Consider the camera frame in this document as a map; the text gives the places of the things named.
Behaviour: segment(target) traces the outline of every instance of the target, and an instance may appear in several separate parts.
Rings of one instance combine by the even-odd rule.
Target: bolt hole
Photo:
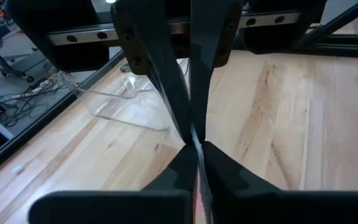
[[[234,24],[231,22],[231,23],[229,23],[229,24],[227,25],[226,28],[227,28],[228,31],[233,30]]]
[[[255,23],[256,23],[256,19],[250,18],[250,19],[247,21],[247,26],[253,26],[253,25],[255,25]]]
[[[222,53],[219,54],[219,57],[225,58],[225,57],[227,57],[227,53],[226,53],[226,52],[222,52]]]
[[[284,20],[285,20],[285,16],[278,16],[278,17],[274,20],[274,22],[275,22],[276,24],[279,24],[279,23],[284,22]]]
[[[101,40],[107,39],[107,34],[105,32],[99,32],[98,38]]]
[[[133,65],[134,67],[139,67],[141,60],[142,60],[142,59],[141,59],[140,57],[134,57],[134,58],[132,59],[132,65]]]
[[[67,40],[68,40],[69,42],[71,42],[71,43],[74,43],[74,42],[77,42],[77,41],[78,41],[77,38],[76,38],[75,36],[73,36],[73,35],[68,35],[68,36],[67,36]]]
[[[131,40],[132,39],[132,35],[125,33],[124,34],[124,40]]]

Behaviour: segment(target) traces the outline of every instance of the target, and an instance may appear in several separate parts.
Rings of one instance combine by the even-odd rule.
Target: black aluminum frame
[[[103,68],[92,74],[83,83],[79,85],[81,89],[91,88],[97,81],[99,81],[105,74],[110,72],[116,65],[124,59],[124,52],[119,51]],[[0,165],[8,160],[15,152],[17,152],[24,144],[40,132],[49,122],[55,119],[61,112],[68,108],[74,101],[76,101],[76,91],[73,90],[64,96],[58,103],[40,116],[27,129],[9,140],[0,147]]]
[[[358,57],[358,34],[332,34],[346,24],[358,18],[358,3],[334,18],[331,22],[315,28],[309,34],[301,38],[298,43],[288,50],[281,51],[289,54],[327,55],[338,57]],[[236,50],[246,50],[235,46]],[[89,88],[96,83],[104,74],[116,66],[124,58],[123,52],[119,52],[104,68],[95,73],[82,84],[82,88]],[[19,150],[30,138],[35,136],[52,119],[59,115],[65,108],[76,100],[75,93],[71,92],[50,108],[32,126],[23,133],[11,139],[0,148],[0,165]]]
[[[284,51],[291,54],[358,57],[358,34],[333,34],[358,18],[358,3],[325,25],[304,35],[294,48]]]
[[[144,189],[131,192],[55,192],[33,204],[29,212],[31,223],[45,220],[51,223],[194,223],[197,170],[206,223],[212,223],[212,220],[213,223],[250,220],[295,223],[301,217],[307,217],[310,223],[358,220],[358,192],[280,190],[204,140],[209,79],[214,67],[219,65],[216,59],[228,57],[227,48],[220,47],[222,40],[231,46],[234,37],[228,32],[224,38],[221,31],[227,30],[225,24],[230,24],[227,15],[238,14],[237,20],[228,20],[238,21],[241,11],[236,7],[241,6],[238,0],[225,3],[209,0],[208,6],[205,2],[191,2],[190,93],[176,63],[163,0],[139,1],[136,7],[132,1],[118,1],[111,10],[119,39],[126,40],[122,48],[129,63],[133,63],[132,69],[137,69],[132,71],[145,72],[150,78],[186,145]],[[326,54],[335,49],[335,44],[330,44],[330,41],[347,43],[349,38],[334,36],[326,43],[310,45],[344,26],[354,11],[358,11],[358,6],[341,15],[340,19],[307,34],[306,40],[301,39],[291,50],[320,49]],[[214,19],[205,23],[203,18],[206,16]],[[148,24],[159,27],[159,30],[149,32]],[[144,60],[149,63],[142,67]]]

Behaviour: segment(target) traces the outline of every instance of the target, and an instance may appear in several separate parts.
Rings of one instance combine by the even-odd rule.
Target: transparent plastic tray
[[[89,90],[78,87],[75,75],[60,72],[59,76],[68,88],[76,90],[81,103],[94,116],[154,131],[172,126],[160,94],[146,76],[131,72],[117,77],[106,75]]]

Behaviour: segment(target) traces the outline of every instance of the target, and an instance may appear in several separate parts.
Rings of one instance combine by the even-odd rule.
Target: gray floor
[[[2,47],[0,48],[0,55],[3,57],[11,56],[11,55],[20,55],[20,54],[30,54],[32,53],[32,47],[35,47],[35,45],[25,36],[16,34],[16,31],[12,32],[11,34],[8,34],[5,36],[5,40],[3,42]],[[118,47],[111,47],[110,48],[110,56],[113,57],[117,54],[119,51]],[[31,75],[35,78],[36,82],[37,80],[40,80],[41,78],[45,78],[47,76],[47,70],[52,65],[46,60],[31,70],[27,72],[28,75]],[[89,71],[89,72],[78,72],[75,73],[75,77],[77,81],[82,81],[85,78],[89,77],[91,74],[93,74],[95,71]],[[13,93],[23,93],[26,91],[29,87],[29,85],[34,84],[27,82],[25,79],[16,77],[14,75],[11,75],[10,77],[4,77],[0,73],[0,96],[4,96],[6,94],[13,94]],[[35,108],[31,111],[29,116],[25,116],[18,120],[18,122],[11,126],[7,127],[7,129],[13,134],[17,135],[21,133],[25,128],[27,128],[30,124],[32,124],[36,119],[39,118],[40,115],[42,115],[46,110],[48,110],[51,106],[53,106],[56,102],[61,100],[66,94],[70,92],[69,89],[61,89],[56,91],[56,93],[50,93],[51,95],[41,95],[37,96],[33,100],[30,101],[30,104],[32,106],[35,106]],[[1,98],[0,101],[6,101],[9,100],[9,96],[5,96],[4,98]],[[17,105],[18,107],[21,107],[24,105],[23,101],[16,101],[11,100],[7,101],[6,103],[9,103],[10,105]],[[12,115],[14,112],[14,109],[7,110],[6,114],[8,116]],[[14,119],[12,122],[7,123],[8,126],[14,124]]]
[[[358,3],[358,0],[328,0],[323,14],[323,23],[335,18],[356,3]]]
[[[110,9],[110,4],[106,3],[105,0],[92,0],[92,2],[96,11],[98,12],[106,12]],[[326,10],[323,14],[323,23],[330,21],[331,19],[333,19],[341,12],[345,11],[357,2],[358,0],[328,0]],[[25,35],[17,35],[17,31],[18,28],[16,28],[14,31],[12,31],[11,34],[8,34],[4,38],[5,40],[3,43],[3,47],[0,48],[0,54],[3,57],[31,53],[32,47],[35,47],[35,45]],[[110,56],[113,57],[118,50],[119,48],[117,47],[110,48]],[[35,78],[35,81],[37,81],[43,77],[46,77],[46,71],[50,66],[51,65],[47,61],[44,61],[43,63],[31,69],[28,74],[32,75]],[[77,73],[76,77],[79,80],[84,80],[93,72],[95,71]],[[0,95],[6,95],[10,93],[22,93],[23,91],[26,91],[29,85],[31,85],[31,83],[28,83],[24,79],[17,78],[15,76],[10,76],[6,78],[0,74]],[[32,103],[34,105],[40,106],[36,107],[32,111],[31,116],[21,118],[16,125],[8,128],[8,130],[10,130],[10,132],[15,135],[21,133],[23,130],[25,130],[26,127],[28,127],[28,125],[33,123],[45,110],[47,110],[60,99],[62,99],[62,97],[64,97],[68,92],[68,89],[63,89],[57,91],[54,95],[38,96],[34,101],[32,101]]]

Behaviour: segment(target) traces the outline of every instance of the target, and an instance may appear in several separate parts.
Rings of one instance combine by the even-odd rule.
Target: wooden table
[[[234,51],[214,71],[207,119],[209,141],[282,189],[358,190],[358,58]],[[96,118],[76,102],[1,166],[0,223],[25,223],[55,190],[141,189],[182,145],[174,128]]]

